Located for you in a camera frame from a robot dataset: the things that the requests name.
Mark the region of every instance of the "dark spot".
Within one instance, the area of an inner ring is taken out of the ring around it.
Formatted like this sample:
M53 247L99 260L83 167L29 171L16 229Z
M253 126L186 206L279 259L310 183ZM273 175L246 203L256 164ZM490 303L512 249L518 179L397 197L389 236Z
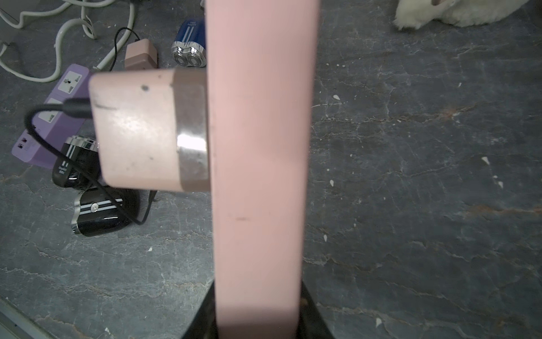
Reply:
M105 106L105 105L98 104L98 103L94 104L94 106L96 106L97 108L101 108L101 109L103 109L103 110L109 110L109 111L116 111L116 110L118 110L118 108L116 108L116 107L109 107L109 106Z

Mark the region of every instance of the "charging cable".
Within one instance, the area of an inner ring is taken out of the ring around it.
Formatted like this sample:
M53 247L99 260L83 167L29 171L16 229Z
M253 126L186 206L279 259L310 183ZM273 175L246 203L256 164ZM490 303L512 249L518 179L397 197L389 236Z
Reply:
M91 101L90 99L67 99L64 101L63 104L43 104L43 105L37 105L30 109L25 115L24 115L24 126L26 127L28 134L34 138L40 145L42 145L46 150L51 152L53 155L61 158L68 164L70 164L77 172L82 174L86 179L88 179L94 186L96 186L103 195L108 198L111 201L111 204L113 204L115 207L117 207L118 211L125 217L128 218L131 222L135 223L136 225L143 225L145 221L147 221L147 217L149 216L149 211L151 209L151 204L156 196L156 191L150 191L149 192L149 203L147 205L147 210L145 211L145 215L143 216L143 219L137 220L134 216L130 215L127 210L125 210L119 202L116 201L116 199L107 192L104 186L98 182L98 180L94 179L93 176L88 173L85 169L83 169L79 164L73 160L71 160L69 157L64 155L61 151L54 148L51 144L49 144L47 141L45 141L37 132L36 127L32 124L32 119L40 112L43 111L62 111L67 116L73 117L73 118L84 118L84 119L91 119L92 118L92 110L91 110Z
M20 14L20 20L19 20L19 23L18 24L15 24L13 22L11 22L1 11L0 11L0 17L2 19L4 19L4 21L14 27L14 28L17 28L17 29L21 29L24 27L24 18L26 16L33 16L33 17L46 17L46 16L52 16L52 15L57 15L61 12L63 12L64 10L66 10L69 6L71 6L72 4L74 5L78 5L78 6L81 6L81 19L72 19L72 20L69 20L67 21L66 23L64 23L62 25L62 27L60 28L59 32L56 34L56 40L55 40L55 54L56 54L56 67L55 67L55 72L51 75L51 76L48 76L46 78L35 78L35 77L32 77L32 76L27 76L27 75L24 75L24 74L21 74L17 71L14 71L13 69L9 68L3 61L0 60L0 67L4 68L6 71L8 71L9 73L21 78L21 79L24 79L24 80L28 80L28 81L34 81L34 82L51 82L51 81L54 81L56 79L59 78L60 76L60 69L61 69L61 65L62 65L62 58L61 58L61 48L60 48L60 45L62 43L62 39L64 38L64 34L66 33L66 30L76 24L81 24L83 26L83 30L85 31L85 34L91 38L91 39L95 39L96 38L96 35L94 33L94 30L93 30L93 27L92 27L92 23L89 23L90 22L90 19L88 18L88 16L86 15L86 8L89 7L89 8L99 8L99 7L105 7L105 6L109 6L111 5L113 2L115 2L116 0L103 0L103 1L99 1L99 2L88 2L87 0L83 0L83 1L78 1L78 0L62 0L64 1L64 3L54 9L54 10L51 10L51 11L46 11L46 12L27 12L27 11L24 11L24 12L21 12ZM129 30L127 30L127 32L125 32L122 37L120 38L119 42L118 43L115 43L115 48L111 49L109 51L109 53L107 53L107 55L105 56L105 58L97 65L94 67L94 69L96 71L103 71L104 68L111 62L111 60L115 57L115 54L116 54L116 49L120 49L122 48L122 46L124 46L124 44L126 43L126 41L128 40L128 38L130 37L130 33L131 33L131 29L133 28L133 24L134 24L134 19L135 19L135 16L136 16L136 8L134 6L134 4L132 2L130 2L130 14L129 14L129 17L128 17L128 25L127 25L127 28ZM6 51L7 49L7 45L6 44L2 44L2 49L0 50L0 56L2 56L4 54L4 52Z

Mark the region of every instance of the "black base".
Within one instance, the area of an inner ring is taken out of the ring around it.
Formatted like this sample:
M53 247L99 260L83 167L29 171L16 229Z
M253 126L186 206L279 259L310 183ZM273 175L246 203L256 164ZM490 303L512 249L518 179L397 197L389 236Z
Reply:
M215 312L215 283L207 292L194 320L182 339L218 339ZM307 287L301 282L299 324L296 339L333 339L333 335L320 316Z

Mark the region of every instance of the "black cable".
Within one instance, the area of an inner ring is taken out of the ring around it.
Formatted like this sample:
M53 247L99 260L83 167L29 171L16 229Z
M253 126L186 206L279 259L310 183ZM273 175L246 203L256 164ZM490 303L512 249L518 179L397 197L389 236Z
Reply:
M75 161L68 158L66 155L64 155L61 151L54 148L51 144L49 144L47 141L45 141L37 132L36 132L36 126L32 124L32 119L36 116L36 114L43 112L43 111L64 111L64 105L59 104L43 104L38 105L30 109L25 115L24 115L24 127L26 127L28 134L34 138L40 145L42 145L46 150L54 154L55 156L61 158L62 160L66 161L72 167L79 173L81 173L86 179L88 179L94 186L96 186L105 196L111 201L111 204L113 204L115 207L118 208L120 214L127 217L131 222L135 223L136 225L143 225L145 221L147 220L147 217L149 215L149 211L151 209L152 200L156 196L156 191L150 191L149 192L149 204L147 205L147 211L145 211L145 216L141 221L137 220L133 216L131 216L122 206L119 204L116 199L111 196L103 187L98 180L94 179L92 175L90 175L87 171L85 171L83 168L81 168ZM82 114L75 114L76 117L82 117Z
M131 28L128 28L128 27L121 27L117 30L117 33L115 33L115 41L113 41L113 43L115 44L115 57L113 58L113 63L111 64L111 67L109 68L109 71L111 72L113 70L113 66L115 66L115 62L117 61L117 54L118 54L118 51L117 51L117 38L119 37L119 34L120 32L122 32L124 29L127 29L129 30L130 32L134 33L135 34L135 37L137 38L136 41L139 41L141 40L139 38L139 35L137 35L136 32L134 32Z

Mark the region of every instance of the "purple power strip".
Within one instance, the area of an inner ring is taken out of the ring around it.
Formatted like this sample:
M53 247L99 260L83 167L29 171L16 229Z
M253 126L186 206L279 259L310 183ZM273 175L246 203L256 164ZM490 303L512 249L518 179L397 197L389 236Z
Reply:
M69 98L88 98L88 68L71 64L45 100L46 104L61 104ZM84 119L75 119L58 111L41 112L32 120L36 131L54 148L60 150L68 137L77 134ZM56 156L41 147L25 130L11 154L32 165L53 168Z

